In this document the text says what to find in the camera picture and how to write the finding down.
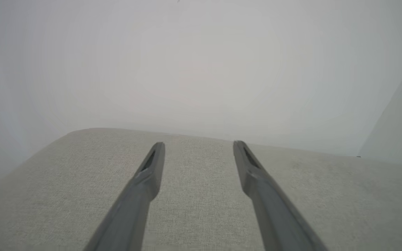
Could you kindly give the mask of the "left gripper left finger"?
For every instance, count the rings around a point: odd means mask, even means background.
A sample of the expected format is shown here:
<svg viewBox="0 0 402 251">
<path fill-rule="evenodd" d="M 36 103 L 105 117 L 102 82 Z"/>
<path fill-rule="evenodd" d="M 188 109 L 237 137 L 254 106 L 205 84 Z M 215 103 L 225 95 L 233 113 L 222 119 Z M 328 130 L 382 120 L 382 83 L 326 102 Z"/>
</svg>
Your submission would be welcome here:
<svg viewBox="0 0 402 251">
<path fill-rule="evenodd" d="M 83 251 L 141 251 L 149 206 L 161 187 L 165 144 L 155 143 Z"/>
</svg>

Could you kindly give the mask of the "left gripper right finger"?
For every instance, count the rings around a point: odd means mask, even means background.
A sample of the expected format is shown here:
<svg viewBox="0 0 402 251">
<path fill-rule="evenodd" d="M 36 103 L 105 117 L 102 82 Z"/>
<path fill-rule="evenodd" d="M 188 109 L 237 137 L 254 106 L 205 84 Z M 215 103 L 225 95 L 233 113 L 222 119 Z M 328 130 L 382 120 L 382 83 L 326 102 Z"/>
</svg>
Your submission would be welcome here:
<svg viewBox="0 0 402 251">
<path fill-rule="evenodd" d="M 252 200 L 266 251 L 328 251 L 244 141 L 233 142 L 241 188 Z"/>
</svg>

